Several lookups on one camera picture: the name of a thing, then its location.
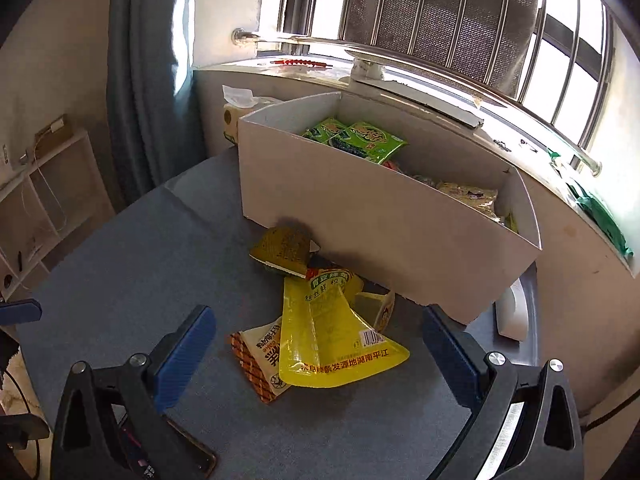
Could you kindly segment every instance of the blue table surface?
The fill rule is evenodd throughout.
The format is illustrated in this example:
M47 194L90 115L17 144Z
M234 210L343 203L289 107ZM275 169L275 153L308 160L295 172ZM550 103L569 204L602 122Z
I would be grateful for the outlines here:
M53 425L71 365L121 364L149 352L196 304L218 334L168 415L218 457L215 479L425 479L464 426L421 335L421 307L398 296L385 332L404 364L340 388L290 388L263 404L225 335L282 313L282 277L248 256L264 229L242 216L238 151L226 150L169 181L97 230L35 291L42 319L18 327L31 381ZM535 267L523 278L534 304ZM485 350L537 364L529 338L497 334L493 308L467 330Z

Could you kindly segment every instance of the black cable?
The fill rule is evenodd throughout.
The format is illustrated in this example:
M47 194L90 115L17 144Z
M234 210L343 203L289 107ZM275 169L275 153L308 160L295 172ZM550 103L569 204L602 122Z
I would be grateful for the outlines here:
M638 397L640 397L640 390L636 391L636 393L634 393L631 397L625 400L625 402L622 402L622 404L619 404L617 407L615 407L613 410L607 413L607 415L603 415L600 418L597 418L596 420L594 420L593 422L590 422L589 424L587 424L583 428L584 433L586 433L587 431L591 431L593 428L597 428L601 424L604 424L612 416L616 416L619 412L624 410L628 405L630 405Z
M15 387L18 388L18 392L22 397L22 401L27 408L27 412L31 413L31 409L29 407L29 403L27 402L27 398L24 396L20 385L16 382L14 377L9 373L9 370L4 371L5 374L9 376L9 378L14 382ZM33 476L33 480L38 480L38 476L40 476L40 443L36 440L36 474Z

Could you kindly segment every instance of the metal screw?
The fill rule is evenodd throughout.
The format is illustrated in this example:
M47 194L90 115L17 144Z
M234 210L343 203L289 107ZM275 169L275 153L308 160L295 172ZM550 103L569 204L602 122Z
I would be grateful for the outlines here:
M86 363L84 361L78 361L71 367L71 371L75 374L81 374L86 370Z
M551 368L555 372L561 372L564 368L562 361L560 359L551 359L549 361L549 368Z
M129 358L129 364L131 366L143 366L146 363L146 355L144 354L133 354Z
M491 352L489 354L489 362L496 366L502 366L507 359L500 352Z

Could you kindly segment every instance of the smartphone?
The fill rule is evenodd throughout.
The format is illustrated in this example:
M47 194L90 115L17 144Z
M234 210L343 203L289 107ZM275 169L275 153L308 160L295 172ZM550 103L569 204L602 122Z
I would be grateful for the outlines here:
M203 474L203 478L208 478L216 466L216 456L203 443L198 441L193 435L189 434L185 429L172 421L168 416L162 415L164 420L184 447L187 455L193 460L198 470ZM149 463L146 458L145 451L140 446L136 437L133 426L129 421L129 417L124 415L119 423L120 440L127 455L129 468L140 478L160 479L159 474L155 471L153 464Z

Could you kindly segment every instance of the white cardboard box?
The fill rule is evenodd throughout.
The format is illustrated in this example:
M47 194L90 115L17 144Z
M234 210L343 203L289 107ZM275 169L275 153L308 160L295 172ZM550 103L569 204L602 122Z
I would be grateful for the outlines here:
M409 146L393 159L409 174L498 189L520 235L401 173L300 137L327 117L369 121ZM418 304L469 323L536 259L540 233L520 173L436 126L346 92L283 102L241 118L244 216L264 227L306 224L322 256Z

